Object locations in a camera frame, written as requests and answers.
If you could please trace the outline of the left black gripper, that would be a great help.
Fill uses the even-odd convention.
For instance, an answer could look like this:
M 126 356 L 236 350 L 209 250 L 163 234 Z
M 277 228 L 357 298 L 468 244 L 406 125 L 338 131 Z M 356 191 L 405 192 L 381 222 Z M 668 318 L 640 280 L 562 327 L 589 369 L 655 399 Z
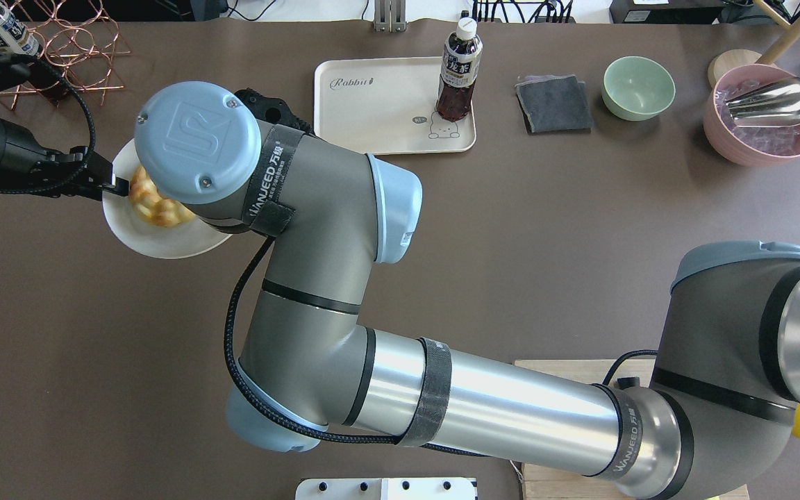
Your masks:
M 31 56 L 0 53 L 0 91 L 24 83 Z M 91 111 L 76 88 L 50 63 L 41 60 L 82 108 L 89 130 L 89 145 L 68 152 L 42 146 L 23 126 L 0 118 L 0 194 L 41 197 L 88 197 L 103 200 L 104 193 L 129 195 L 130 183 L 118 177 L 113 165 L 95 151 L 96 130 Z

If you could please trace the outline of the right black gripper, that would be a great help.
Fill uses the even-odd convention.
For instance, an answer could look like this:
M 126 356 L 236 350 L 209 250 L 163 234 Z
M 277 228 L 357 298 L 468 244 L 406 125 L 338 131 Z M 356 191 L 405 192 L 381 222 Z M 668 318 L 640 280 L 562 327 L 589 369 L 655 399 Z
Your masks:
M 234 92 L 236 98 L 247 107 L 253 116 L 270 124 L 280 124 L 300 130 L 310 136 L 314 135 L 314 128 L 307 121 L 302 120 L 292 112 L 283 99 L 269 97 L 251 88 Z

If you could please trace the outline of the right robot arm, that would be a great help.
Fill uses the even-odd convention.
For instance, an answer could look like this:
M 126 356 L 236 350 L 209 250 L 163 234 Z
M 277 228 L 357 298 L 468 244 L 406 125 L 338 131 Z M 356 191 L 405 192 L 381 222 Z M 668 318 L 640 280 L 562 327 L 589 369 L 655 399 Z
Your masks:
M 709 146 L 705 83 L 669 111 L 626 123 L 599 105 L 590 133 L 530 135 L 508 90 L 476 104 L 477 143 L 463 154 L 392 156 L 424 183 L 409 253 L 380 265 L 362 323 L 516 360 L 597 360 L 655 348 L 669 284 L 693 247 L 720 240 L 800 244 L 800 159 L 737 167 Z M 507 463 L 389 446 L 325 443 L 263 451 L 228 429 L 220 354 L 226 301 L 260 244 L 237 236 L 186 260 L 122 251 L 123 456 L 91 466 L 53 451 L 4 469 L 0 498 L 276 499 L 302 478 L 471 474 L 481 497 L 514 499 Z

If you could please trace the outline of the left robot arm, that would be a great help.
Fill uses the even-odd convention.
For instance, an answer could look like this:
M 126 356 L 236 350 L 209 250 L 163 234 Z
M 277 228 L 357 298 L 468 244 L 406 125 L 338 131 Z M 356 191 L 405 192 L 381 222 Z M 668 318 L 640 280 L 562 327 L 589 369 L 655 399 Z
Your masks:
M 28 80 L 31 63 L 44 67 L 76 99 L 85 114 L 89 145 L 68 152 L 47 148 L 24 126 L 0 118 L 0 195 L 81 196 L 97 201 L 104 192 L 127 196 L 129 181 L 114 175 L 111 162 L 94 149 L 96 130 L 87 104 L 50 63 L 29 55 L 0 53 L 0 91 Z

